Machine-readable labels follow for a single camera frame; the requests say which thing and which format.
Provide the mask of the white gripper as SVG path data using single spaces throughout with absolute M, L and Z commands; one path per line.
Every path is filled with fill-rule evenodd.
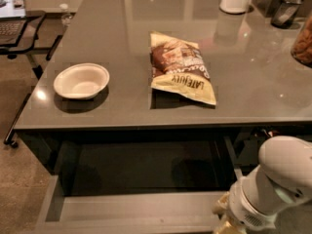
M 277 215 L 262 214 L 249 202 L 243 190 L 245 180 L 245 176 L 240 177 L 229 192 L 225 192 L 215 202 L 213 214 L 224 215 L 227 211 L 231 218 L 223 217 L 213 234 L 247 234 L 246 228 L 252 231 L 275 228 Z

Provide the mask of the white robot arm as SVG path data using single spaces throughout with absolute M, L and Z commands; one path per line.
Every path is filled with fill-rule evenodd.
M 213 234 L 273 229 L 280 212 L 312 199 L 312 143 L 273 136 L 258 151 L 258 165 L 240 175 L 214 204 L 220 217 Z

